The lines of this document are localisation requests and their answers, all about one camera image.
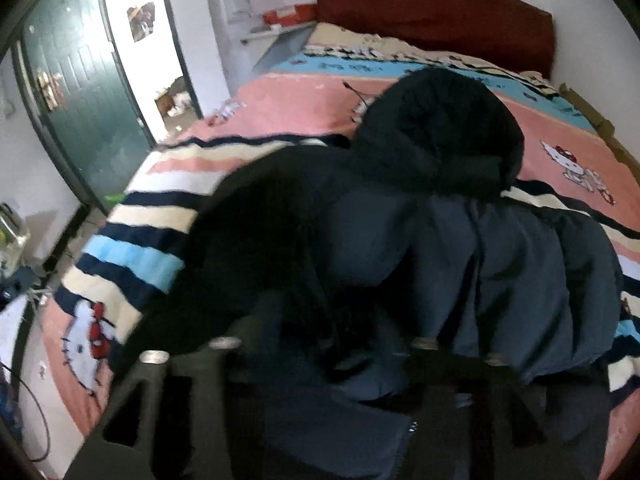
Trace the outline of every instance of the black cable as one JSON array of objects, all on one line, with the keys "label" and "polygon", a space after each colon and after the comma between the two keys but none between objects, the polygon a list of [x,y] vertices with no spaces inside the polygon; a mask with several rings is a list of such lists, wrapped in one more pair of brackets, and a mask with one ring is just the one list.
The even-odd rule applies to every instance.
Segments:
[{"label": "black cable", "polygon": [[344,86],[345,88],[351,90],[354,94],[356,94],[359,97],[359,99],[364,103],[364,107],[367,110],[369,109],[369,104],[367,103],[367,100],[364,97],[362,97],[362,94],[360,92],[358,92],[353,86],[351,86],[346,81],[342,82],[342,86]]},{"label": "black cable", "polygon": [[[0,362],[0,365],[2,366],[2,368],[5,368],[11,375],[14,374],[14,371],[11,370],[11,368],[9,368],[3,362]],[[51,434],[49,433],[49,424],[47,423],[47,417],[44,416],[44,412],[42,411],[42,406],[38,402],[38,399],[36,399],[36,396],[31,391],[30,387],[27,386],[27,384],[22,380],[20,376],[18,376],[18,380],[20,381],[22,386],[24,386],[27,389],[27,391],[31,395],[31,398],[36,403],[36,407],[38,408],[38,411],[40,412],[40,416],[42,417],[42,421],[44,422],[44,430],[47,433],[47,449],[45,450],[44,454],[40,458],[29,458],[29,457],[27,458],[29,458],[29,460],[31,460],[33,463],[42,462],[47,458],[47,456],[49,456],[49,453],[51,452]]]}]

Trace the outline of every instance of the bedspread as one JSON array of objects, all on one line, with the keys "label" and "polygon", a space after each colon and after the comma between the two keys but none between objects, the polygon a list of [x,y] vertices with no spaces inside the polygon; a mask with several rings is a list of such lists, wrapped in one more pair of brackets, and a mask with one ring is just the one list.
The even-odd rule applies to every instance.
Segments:
[{"label": "bedspread", "polygon": [[539,75],[335,29],[320,25],[304,52],[152,153],[63,278],[47,307],[46,346],[56,385],[84,434],[108,397],[111,350],[126,341],[149,299],[171,287],[203,197],[230,171],[274,150],[298,143],[346,147],[370,102],[398,78],[431,66],[482,81],[518,121],[525,158],[509,196],[581,211],[609,235],[625,274],[625,307],[608,355],[610,387],[618,400],[635,388],[640,190],[630,171]]}]

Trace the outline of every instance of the green object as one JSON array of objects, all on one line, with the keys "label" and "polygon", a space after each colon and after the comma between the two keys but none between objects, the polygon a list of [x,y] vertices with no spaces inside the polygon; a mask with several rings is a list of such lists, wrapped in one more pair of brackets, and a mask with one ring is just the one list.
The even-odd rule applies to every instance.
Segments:
[{"label": "green object", "polygon": [[104,197],[104,201],[109,204],[111,207],[118,205],[124,200],[126,195],[124,193],[119,193],[117,195],[107,195]]},{"label": "green object", "polygon": [[[150,151],[129,88],[116,65],[98,0],[39,0],[24,22],[28,71],[45,122],[95,197],[124,191]],[[51,82],[49,110],[38,75]]]}]

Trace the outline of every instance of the red box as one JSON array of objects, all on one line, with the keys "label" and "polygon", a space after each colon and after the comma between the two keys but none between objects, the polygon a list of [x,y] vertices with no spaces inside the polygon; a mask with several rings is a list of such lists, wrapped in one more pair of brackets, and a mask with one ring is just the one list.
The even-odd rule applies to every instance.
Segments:
[{"label": "red box", "polygon": [[279,23],[283,27],[290,27],[299,23],[310,22],[318,16],[316,4],[301,4],[268,10],[262,15],[267,25]]}]

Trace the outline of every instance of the blue stripe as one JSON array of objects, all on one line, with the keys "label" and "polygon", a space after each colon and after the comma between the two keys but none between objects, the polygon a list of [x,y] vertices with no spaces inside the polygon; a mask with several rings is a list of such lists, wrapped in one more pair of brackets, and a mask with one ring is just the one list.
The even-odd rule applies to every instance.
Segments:
[{"label": "blue stripe", "polygon": [[173,254],[165,254],[152,247],[140,247],[106,236],[95,235],[84,247],[84,252],[98,260],[127,267],[138,278],[169,292],[184,262]]},{"label": "blue stripe", "polygon": [[565,123],[573,124],[590,132],[594,131],[591,123],[569,101],[558,95],[543,96],[535,89],[507,74],[495,75],[473,68],[461,69],[446,64],[426,64],[418,61],[346,59],[337,56],[308,56],[305,54],[297,54],[288,61],[275,66],[272,70],[295,73],[325,73],[341,76],[401,78],[411,72],[425,68],[445,68],[460,75],[477,79],[484,83],[487,88],[507,94],[530,108],[540,110]]},{"label": "blue stripe", "polygon": [[636,341],[640,342],[640,334],[638,333],[638,330],[636,330],[634,322],[630,319],[620,321],[616,328],[616,337],[624,336],[632,337]]}]

